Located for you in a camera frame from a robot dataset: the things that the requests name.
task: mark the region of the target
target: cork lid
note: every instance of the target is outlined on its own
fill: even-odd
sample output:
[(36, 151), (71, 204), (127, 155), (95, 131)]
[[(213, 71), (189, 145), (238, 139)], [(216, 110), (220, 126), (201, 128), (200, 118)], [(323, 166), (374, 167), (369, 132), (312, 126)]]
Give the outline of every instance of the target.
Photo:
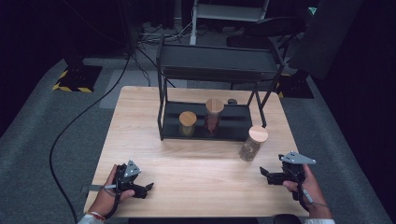
[(258, 143), (263, 143), (268, 139), (268, 132), (261, 126), (253, 126), (248, 130), (250, 138)]
[(224, 103), (219, 99), (209, 99), (206, 101), (206, 108), (211, 113), (219, 113), (224, 109)]
[(191, 111), (184, 111), (178, 117), (183, 126), (192, 126), (197, 121), (197, 116)]

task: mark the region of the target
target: sleeve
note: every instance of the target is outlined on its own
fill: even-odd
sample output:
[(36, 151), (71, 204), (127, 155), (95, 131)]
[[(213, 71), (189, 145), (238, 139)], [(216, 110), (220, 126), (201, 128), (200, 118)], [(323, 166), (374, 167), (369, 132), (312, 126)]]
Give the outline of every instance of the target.
[(312, 218), (306, 219), (304, 224), (335, 224), (333, 219)]
[(105, 222), (87, 214), (79, 221), (78, 224), (103, 224), (103, 223)]

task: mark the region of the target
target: wooden table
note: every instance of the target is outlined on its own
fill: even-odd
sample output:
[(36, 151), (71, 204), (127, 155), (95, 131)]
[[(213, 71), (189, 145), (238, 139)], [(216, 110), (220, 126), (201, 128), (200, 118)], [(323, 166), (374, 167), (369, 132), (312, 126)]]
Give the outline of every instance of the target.
[[(250, 91), (169, 89), (172, 99), (204, 103), (216, 96), (245, 104)], [(264, 107), (268, 140), (254, 161), (239, 158), (242, 142), (165, 139), (157, 116), (158, 88), (123, 87), (92, 183), (102, 185), (113, 166), (133, 160), (142, 170), (135, 183), (154, 182), (146, 199), (127, 200), (116, 217), (271, 217), (308, 214), (282, 186), (270, 186), (260, 166), (281, 172), (278, 154), (297, 151), (282, 106), (271, 94)], [(253, 124), (261, 125), (257, 104), (250, 106)], [(84, 211), (96, 196), (90, 191)]]

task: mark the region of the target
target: glass jar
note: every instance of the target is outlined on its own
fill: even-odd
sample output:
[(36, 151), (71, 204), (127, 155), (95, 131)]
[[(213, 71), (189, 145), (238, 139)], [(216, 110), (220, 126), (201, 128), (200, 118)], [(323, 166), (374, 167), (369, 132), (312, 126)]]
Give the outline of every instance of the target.
[(253, 161), (262, 143), (268, 138), (268, 132), (261, 126), (253, 126), (248, 131), (248, 138), (239, 151), (243, 161)]
[(194, 135), (195, 122), (197, 121), (197, 116), (190, 112), (184, 111), (178, 117), (180, 121), (179, 132), (182, 136), (191, 137)]
[(219, 99), (209, 99), (206, 101), (206, 115), (204, 132), (206, 135), (214, 136), (218, 132), (221, 112), (224, 109), (224, 103)]

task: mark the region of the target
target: person's hand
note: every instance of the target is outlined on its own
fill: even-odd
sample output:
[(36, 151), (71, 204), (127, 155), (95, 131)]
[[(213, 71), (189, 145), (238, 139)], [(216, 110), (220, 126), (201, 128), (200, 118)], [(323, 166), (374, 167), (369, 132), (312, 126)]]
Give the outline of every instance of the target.
[[(304, 203), (307, 205), (309, 210), (309, 217), (311, 218), (332, 218), (332, 212), (327, 206), (326, 200), (324, 199), (323, 193), (320, 189), (318, 181), (315, 179), (314, 174), (307, 164), (303, 164), (305, 172), (305, 181), (303, 183), (303, 189), (308, 191), (309, 196), (311, 196), (313, 202), (310, 203), (304, 196)], [(296, 191), (297, 183), (286, 180), (283, 182), (283, 186), (288, 189), (288, 191)]]
[[(116, 175), (116, 172), (117, 172), (117, 165), (114, 165), (113, 170), (111, 170), (111, 173), (107, 178), (105, 186), (113, 184), (113, 179), (114, 176)], [(102, 217), (107, 216), (111, 212), (114, 205), (114, 190), (107, 189), (107, 191), (108, 192), (106, 192), (103, 188), (99, 190), (98, 195), (96, 196), (96, 199), (91, 205), (88, 212), (96, 212)], [(132, 189), (125, 190), (120, 196), (120, 203), (125, 201), (127, 198), (131, 198), (133, 196), (134, 196), (134, 191)]]

